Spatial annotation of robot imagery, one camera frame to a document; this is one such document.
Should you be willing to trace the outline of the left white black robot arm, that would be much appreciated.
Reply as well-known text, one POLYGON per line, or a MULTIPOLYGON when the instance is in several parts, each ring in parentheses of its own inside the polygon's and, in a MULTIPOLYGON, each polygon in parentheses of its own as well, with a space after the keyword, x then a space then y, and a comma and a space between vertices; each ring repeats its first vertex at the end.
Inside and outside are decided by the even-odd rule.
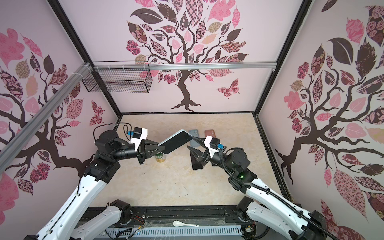
POLYGON ((119 137, 115 130, 100 134, 95 141, 98 148, 95 158, 79 179, 78 186, 55 216, 35 235, 27 235, 27 240, 92 240, 109 226, 131 217, 130 206, 122 201, 113 203, 101 214, 87 223, 78 226, 90 204, 111 181, 120 168, 120 161, 138 159, 143 164, 164 146, 147 140, 147 129, 135 128, 129 143, 119 137))

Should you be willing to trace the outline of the black phone sideways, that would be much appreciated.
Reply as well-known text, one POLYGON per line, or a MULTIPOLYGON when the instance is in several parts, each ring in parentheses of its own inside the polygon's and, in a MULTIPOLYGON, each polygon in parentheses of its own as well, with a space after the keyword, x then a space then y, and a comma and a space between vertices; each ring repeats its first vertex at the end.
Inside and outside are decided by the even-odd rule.
POLYGON ((190 157, 191 157, 191 165, 192 165, 192 169, 194 171, 196 170, 202 170, 204 167, 202 166, 201 163, 199 163, 196 159, 196 157, 193 155, 192 152, 190 152, 190 157))

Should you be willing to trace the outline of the pink phone case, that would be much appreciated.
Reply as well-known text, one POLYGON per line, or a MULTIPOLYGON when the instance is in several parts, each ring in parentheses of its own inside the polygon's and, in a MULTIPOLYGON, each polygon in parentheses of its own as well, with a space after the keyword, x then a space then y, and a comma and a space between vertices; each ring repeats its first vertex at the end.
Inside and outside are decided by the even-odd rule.
POLYGON ((216 138, 216 133, 214 130, 205 130, 205 137, 211 136, 213 138, 216 138))

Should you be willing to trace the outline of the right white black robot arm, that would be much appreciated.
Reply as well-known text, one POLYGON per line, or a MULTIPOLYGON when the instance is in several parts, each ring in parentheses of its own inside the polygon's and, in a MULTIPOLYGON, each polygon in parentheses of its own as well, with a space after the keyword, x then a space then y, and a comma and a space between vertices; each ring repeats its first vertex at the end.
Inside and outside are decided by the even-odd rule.
POLYGON ((317 212, 309 212, 269 188, 256 174, 249 170, 250 161, 242 148, 226 147, 220 140, 208 136, 192 138, 205 151, 188 147, 202 166, 212 163, 222 168, 229 176, 230 185, 242 192, 243 207, 238 213, 244 221, 262 223, 288 240, 325 240, 331 236, 327 230, 325 217, 317 212))

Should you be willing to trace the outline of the light blue phone case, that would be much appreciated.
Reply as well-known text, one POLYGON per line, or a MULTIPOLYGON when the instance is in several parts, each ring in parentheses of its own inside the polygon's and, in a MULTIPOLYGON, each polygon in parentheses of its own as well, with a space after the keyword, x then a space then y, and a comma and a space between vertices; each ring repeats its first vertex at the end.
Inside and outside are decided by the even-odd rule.
MULTIPOLYGON (((190 130, 190 131, 189 131, 189 134, 190 134, 192 137, 197 137, 197 138, 200 137, 199 132, 198 132, 197 129, 190 130)), ((198 142, 196 142, 195 140, 193 140, 193 139, 190 141, 190 145, 191 145, 191 147, 193 147, 193 148, 198 148, 198 147, 200 146, 200 144, 199 144, 198 142)))

